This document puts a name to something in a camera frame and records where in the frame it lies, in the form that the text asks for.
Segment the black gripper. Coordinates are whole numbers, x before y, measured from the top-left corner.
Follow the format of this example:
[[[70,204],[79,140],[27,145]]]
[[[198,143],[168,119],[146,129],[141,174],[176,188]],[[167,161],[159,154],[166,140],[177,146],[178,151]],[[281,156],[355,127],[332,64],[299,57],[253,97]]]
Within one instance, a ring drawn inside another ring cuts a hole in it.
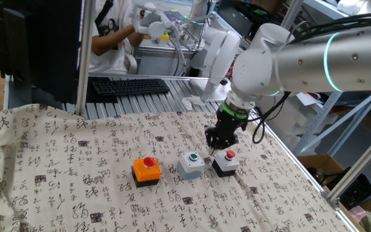
[[[246,115],[228,112],[219,108],[216,112],[217,123],[214,126],[205,126],[204,133],[208,146],[208,154],[212,155],[214,151],[224,150],[239,143],[235,131],[246,125]]]

